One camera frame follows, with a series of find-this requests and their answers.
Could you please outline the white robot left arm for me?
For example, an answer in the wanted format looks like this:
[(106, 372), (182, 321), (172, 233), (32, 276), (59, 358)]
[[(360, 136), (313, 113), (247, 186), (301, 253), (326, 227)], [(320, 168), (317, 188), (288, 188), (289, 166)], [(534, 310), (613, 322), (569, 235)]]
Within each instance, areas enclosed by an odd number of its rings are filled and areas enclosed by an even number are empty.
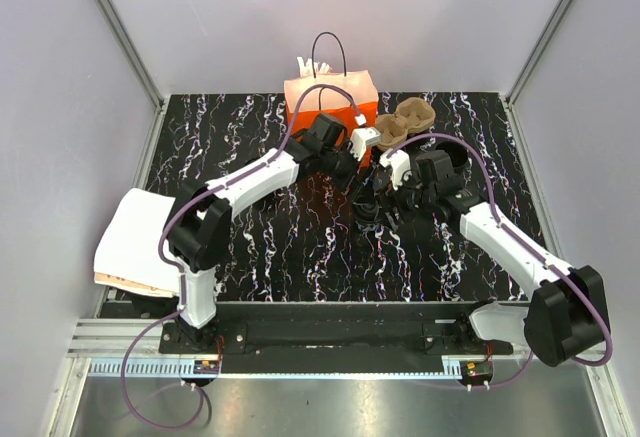
[(303, 178), (322, 173), (342, 191), (350, 191), (367, 151), (380, 132), (358, 117), (359, 126), (341, 140), (346, 126), (320, 113), (263, 157), (212, 184), (185, 182), (163, 229), (158, 253), (178, 270), (177, 311), (185, 322), (181, 341), (196, 353), (215, 343), (215, 267), (231, 240), (232, 221), (244, 210)]

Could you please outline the black coffee cup lid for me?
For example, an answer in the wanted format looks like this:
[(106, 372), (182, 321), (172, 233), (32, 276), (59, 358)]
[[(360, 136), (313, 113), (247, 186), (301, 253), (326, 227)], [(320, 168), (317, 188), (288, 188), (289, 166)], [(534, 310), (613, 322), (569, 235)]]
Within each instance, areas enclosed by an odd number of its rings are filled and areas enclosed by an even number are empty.
[(358, 199), (352, 202), (354, 216), (363, 222), (377, 222), (385, 217), (379, 203), (373, 200)]

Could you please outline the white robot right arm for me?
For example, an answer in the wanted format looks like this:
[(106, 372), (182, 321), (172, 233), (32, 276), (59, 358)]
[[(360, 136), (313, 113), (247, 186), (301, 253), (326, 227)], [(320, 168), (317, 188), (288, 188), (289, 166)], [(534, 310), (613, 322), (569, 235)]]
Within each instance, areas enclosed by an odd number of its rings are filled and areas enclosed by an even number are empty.
[(603, 279), (590, 266), (577, 268), (537, 244), (489, 199), (465, 187), (442, 150), (415, 158), (402, 150), (380, 157), (374, 191), (386, 216), (433, 216), (472, 242), (524, 291), (525, 307), (477, 305), (454, 328), (454, 341), (476, 353), (489, 341), (528, 347), (556, 367), (603, 344), (612, 349)]

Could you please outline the orange paper bag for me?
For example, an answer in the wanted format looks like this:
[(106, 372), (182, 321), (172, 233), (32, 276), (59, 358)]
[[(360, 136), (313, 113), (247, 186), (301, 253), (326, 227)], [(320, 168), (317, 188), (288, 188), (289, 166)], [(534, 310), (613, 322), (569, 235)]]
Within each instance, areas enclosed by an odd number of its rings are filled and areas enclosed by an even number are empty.
[(373, 127), (378, 113), (379, 95), (367, 70), (349, 71), (346, 54), (339, 38), (332, 32), (318, 34), (312, 44), (311, 58), (315, 60), (316, 45), (329, 36), (338, 44), (342, 64), (330, 74), (297, 77), (284, 82), (284, 98), (288, 127), (291, 133), (309, 128), (317, 114), (324, 112), (337, 118), (350, 136), (361, 126)]

